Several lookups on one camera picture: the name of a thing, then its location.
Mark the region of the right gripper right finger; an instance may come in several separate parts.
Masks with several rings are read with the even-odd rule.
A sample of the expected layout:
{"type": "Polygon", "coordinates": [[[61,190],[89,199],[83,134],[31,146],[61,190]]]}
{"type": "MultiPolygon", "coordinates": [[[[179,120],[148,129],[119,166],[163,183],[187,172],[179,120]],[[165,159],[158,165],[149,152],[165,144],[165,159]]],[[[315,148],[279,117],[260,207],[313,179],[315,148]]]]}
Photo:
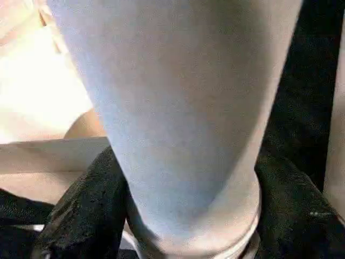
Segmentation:
{"type": "Polygon", "coordinates": [[[261,155],[256,258],[344,258],[344,225],[310,178],[288,160],[261,155]]]}

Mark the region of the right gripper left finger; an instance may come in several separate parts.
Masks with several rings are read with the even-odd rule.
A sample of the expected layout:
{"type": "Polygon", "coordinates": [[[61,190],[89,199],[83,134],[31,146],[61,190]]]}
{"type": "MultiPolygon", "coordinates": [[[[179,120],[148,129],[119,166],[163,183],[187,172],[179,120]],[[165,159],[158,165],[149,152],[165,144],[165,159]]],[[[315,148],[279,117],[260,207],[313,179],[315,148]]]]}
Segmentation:
{"type": "Polygon", "coordinates": [[[117,258],[127,216],[127,181],[111,147],[52,209],[32,258],[117,258]]]}

